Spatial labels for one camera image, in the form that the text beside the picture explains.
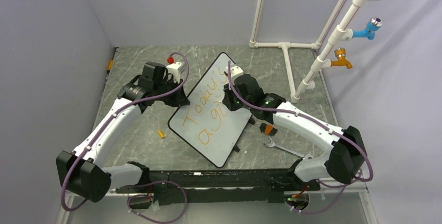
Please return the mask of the white whiteboard black frame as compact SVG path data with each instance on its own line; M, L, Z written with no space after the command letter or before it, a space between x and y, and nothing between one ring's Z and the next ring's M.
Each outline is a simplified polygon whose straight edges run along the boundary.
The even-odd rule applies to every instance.
M168 121L173 133L217 168L225 165L251 117L244 108L230 111L222 103L226 67L234 64L220 53L187 95L190 105L178 108Z

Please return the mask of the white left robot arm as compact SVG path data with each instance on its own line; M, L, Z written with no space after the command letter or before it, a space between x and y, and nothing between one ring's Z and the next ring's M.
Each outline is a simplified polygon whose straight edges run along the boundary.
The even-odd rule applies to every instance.
M106 167L107 156L121 140L121 135L156 101L170 107L189 105L183 84L188 78L186 62L163 64L148 61L141 74L125 84L114 103L92 133L73 151L62 151L56 166L62 192L70 191L91 202L122 186L142 193L149 188L149 167L129 161L121 166Z

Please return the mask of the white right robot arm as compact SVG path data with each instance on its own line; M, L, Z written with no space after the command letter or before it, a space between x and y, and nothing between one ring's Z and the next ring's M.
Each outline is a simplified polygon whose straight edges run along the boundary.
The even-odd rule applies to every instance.
M265 93L255 78L242 74L224 85L222 103L230 111L244 108L252 116L286 128L306 138L324 153L316 158L301 157L288 170L287 183L300 190L312 180L333 178L342 184L356 180L366 151L360 131L341 128L299 110L275 93Z

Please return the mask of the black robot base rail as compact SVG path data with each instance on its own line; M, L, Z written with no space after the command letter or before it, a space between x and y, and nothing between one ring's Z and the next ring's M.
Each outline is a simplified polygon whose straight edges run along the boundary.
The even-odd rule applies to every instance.
M127 185L117 193L149 193L161 206L183 203L181 186L189 203L227 203L265 201L283 203L293 194L319 191L315 180L301 182L288 168L234 170L153 170L150 179L158 184L135 188Z

